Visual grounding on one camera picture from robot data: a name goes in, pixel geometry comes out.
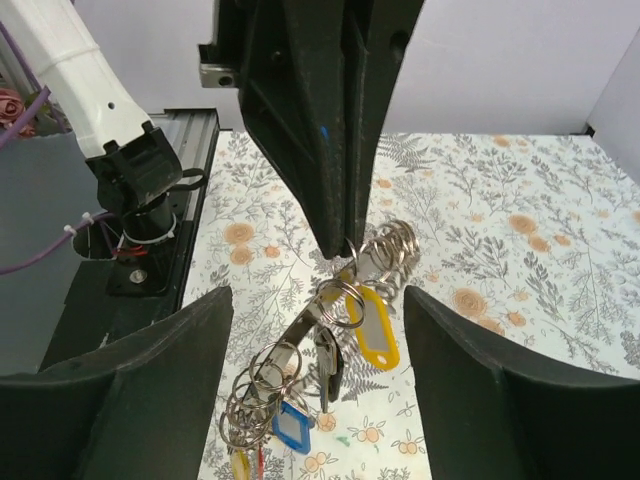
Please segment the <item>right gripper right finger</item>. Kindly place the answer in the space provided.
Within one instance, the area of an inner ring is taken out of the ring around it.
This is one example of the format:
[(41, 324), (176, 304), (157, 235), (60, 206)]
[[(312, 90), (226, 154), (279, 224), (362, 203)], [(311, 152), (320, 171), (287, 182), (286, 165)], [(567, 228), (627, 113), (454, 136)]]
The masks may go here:
[(403, 317), (433, 478), (638, 478), (638, 381), (536, 353), (415, 286)]

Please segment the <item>silver keyring with keys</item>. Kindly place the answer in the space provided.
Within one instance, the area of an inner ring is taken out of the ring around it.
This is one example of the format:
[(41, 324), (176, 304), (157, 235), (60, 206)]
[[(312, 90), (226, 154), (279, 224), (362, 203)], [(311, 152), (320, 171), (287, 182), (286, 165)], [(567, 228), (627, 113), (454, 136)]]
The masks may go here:
[(391, 317), (420, 258), (416, 233), (403, 220), (389, 220), (351, 254), (340, 271), (318, 283), (282, 336), (234, 378), (218, 420), (234, 478), (263, 478), (263, 447), (273, 438), (294, 453), (310, 453), (316, 417), (305, 398), (304, 371), (317, 384), (326, 412), (339, 398), (347, 342), (378, 370), (399, 364)]

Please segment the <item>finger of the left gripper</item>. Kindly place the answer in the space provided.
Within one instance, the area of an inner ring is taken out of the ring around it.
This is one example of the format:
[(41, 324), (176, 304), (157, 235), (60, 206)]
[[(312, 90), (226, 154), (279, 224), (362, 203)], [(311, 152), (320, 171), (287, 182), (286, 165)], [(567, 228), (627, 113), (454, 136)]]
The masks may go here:
[(323, 255), (346, 221), (341, 1), (251, 1), (240, 70), (246, 129), (298, 200)]
[(423, 0), (348, 1), (344, 17), (345, 237), (363, 242), (376, 148)]

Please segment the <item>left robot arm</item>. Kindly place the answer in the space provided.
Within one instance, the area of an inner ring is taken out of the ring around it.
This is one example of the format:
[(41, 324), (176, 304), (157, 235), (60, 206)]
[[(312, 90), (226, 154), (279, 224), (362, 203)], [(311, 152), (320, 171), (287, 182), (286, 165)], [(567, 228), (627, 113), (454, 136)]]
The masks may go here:
[[(221, 1), (201, 83), (234, 88), (247, 132), (298, 200), (326, 258), (362, 243), (376, 148), (419, 1)], [(167, 287), (183, 170), (68, 1), (5, 1), (1, 21), (59, 101), (123, 228)]]

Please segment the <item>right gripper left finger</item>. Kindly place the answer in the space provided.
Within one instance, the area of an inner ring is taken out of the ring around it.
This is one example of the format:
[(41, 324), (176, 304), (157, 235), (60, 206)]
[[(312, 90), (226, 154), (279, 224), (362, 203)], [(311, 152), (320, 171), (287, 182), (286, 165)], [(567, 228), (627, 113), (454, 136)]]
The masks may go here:
[(2, 478), (197, 478), (233, 314), (219, 287), (103, 348), (2, 377)]

